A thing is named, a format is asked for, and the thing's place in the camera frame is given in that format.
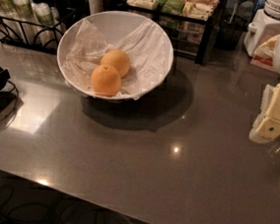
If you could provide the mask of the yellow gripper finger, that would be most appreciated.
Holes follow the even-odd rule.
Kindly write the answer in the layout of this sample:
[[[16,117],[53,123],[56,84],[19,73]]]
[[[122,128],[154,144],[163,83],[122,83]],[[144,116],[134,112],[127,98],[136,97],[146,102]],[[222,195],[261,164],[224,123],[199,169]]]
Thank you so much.
[[[255,143],[264,144],[280,135],[280,83],[276,87],[265,87],[260,109],[261,113],[254,121],[248,137]]]

